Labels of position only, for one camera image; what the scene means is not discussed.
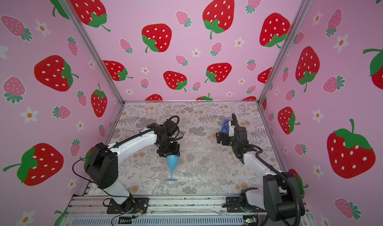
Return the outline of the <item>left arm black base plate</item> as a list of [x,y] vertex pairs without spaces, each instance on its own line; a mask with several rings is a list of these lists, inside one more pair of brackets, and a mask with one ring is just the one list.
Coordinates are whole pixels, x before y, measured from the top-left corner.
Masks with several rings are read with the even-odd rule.
[[107,214],[145,214],[149,205],[149,198],[126,199],[121,205],[111,199],[108,204]]

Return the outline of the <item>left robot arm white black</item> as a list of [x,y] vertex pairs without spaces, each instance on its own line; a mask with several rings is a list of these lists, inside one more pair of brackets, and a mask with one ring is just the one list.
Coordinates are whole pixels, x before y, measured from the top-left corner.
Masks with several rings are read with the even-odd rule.
[[119,164],[150,145],[158,147],[157,154],[160,157],[179,157],[179,133],[178,125],[167,121],[161,125],[150,124],[139,133],[116,143],[99,143],[86,157],[85,172],[114,203],[130,209],[133,207],[134,198],[119,180]]

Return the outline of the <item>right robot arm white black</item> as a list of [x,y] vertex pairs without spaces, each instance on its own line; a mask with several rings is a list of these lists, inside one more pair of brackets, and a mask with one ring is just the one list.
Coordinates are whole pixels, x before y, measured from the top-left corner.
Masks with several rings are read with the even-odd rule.
[[263,180],[263,186],[241,190],[237,201],[226,203],[224,208],[238,205],[243,211],[263,209],[267,217],[282,221],[285,225],[299,226],[305,215],[304,203],[295,176],[290,172],[281,172],[261,158],[263,150],[248,143],[244,127],[236,127],[227,122],[216,133],[218,144],[230,146],[237,159]]

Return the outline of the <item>clear bubble wrap sheet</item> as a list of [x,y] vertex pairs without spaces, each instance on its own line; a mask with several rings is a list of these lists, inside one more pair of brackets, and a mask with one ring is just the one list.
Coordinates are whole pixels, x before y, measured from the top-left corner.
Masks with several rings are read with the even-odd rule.
[[184,138],[180,140],[179,162],[173,171],[163,159],[160,182],[179,190],[183,187],[196,190],[227,184],[228,150],[211,138]]

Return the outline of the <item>blue plastic wine glass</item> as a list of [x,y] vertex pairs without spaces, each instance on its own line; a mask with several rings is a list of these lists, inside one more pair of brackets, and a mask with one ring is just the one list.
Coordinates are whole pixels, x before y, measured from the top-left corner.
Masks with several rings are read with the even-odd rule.
[[173,172],[179,164],[180,157],[177,155],[168,155],[166,159],[167,159],[168,167],[170,169],[170,178],[168,179],[168,181],[174,181]]

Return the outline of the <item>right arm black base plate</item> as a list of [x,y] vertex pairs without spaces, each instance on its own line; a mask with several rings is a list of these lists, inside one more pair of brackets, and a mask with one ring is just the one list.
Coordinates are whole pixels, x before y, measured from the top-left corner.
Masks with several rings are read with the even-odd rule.
[[227,209],[228,213],[265,213],[264,209],[256,206],[247,205],[242,202],[239,196],[226,197],[225,203],[222,205]]

